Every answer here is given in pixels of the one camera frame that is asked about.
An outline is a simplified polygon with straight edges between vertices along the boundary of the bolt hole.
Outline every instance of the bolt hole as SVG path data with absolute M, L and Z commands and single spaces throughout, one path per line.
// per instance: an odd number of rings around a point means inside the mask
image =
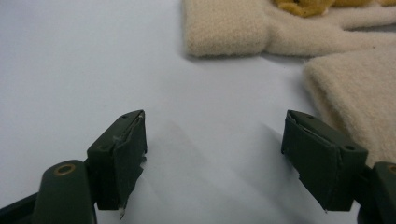
M 55 170 L 55 175 L 68 175 L 76 169 L 75 164 L 65 164 Z
M 388 168 L 390 169 L 390 171 L 392 173 L 394 173 L 396 175 L 396 165 L 390 165 Z
M 346 146 L 346 149 L 351 150 L 351 151 L 355 150 L 355 148 L 352 146 Z

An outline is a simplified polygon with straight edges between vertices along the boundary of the brown plush toy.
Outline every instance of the brown plush toy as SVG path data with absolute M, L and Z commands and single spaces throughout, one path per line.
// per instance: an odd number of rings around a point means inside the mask
M 396 0 L 376 0 L 381 6 L 395 6 Z M 326 14 L 329 7 L 361 7 L 372 0 L 275 0 L 277 6 L 300 17 Z

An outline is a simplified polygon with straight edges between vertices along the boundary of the beige fabric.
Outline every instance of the beige fabric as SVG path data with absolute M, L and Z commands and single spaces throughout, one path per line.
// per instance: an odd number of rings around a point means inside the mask
M 272 0 L 182 0 L 189 54 L 319 56 L 396 46 L 394 33 L 348 32 L 396 23 L 396 7 L 330 8 L 325 16 L 299 18 Z
M 323 119 L 369 149 L 369 165 L 396 161 L 396 48 L 319 57 L 304 77 Z

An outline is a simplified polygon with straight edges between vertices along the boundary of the white surface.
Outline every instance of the white surface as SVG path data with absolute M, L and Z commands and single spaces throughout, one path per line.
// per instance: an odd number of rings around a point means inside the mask
M 0 1 L 0 207 L 145 109 L 145 171 L 123 220 L 99 223 L 356 223 L 280 154 L 287 109 L 317 115 L 304 60 L 194 59 L 181 27 L 180 0 Z

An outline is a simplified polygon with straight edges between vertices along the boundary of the beige cloth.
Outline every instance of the beige cloth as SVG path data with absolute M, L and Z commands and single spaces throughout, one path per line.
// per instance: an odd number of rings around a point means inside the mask
M 396 7 L 335 8 L 300 18 L 272 0 L 182 0 L 184 43 L 194 56 L 274 54 L 319 56 L 396 46 L 396 34 L 349 32 L 396 23 Z
M 369 165 L 396 162 L 396 48 L 319 57 L 304 77 L 322 118 L 366 147 Z

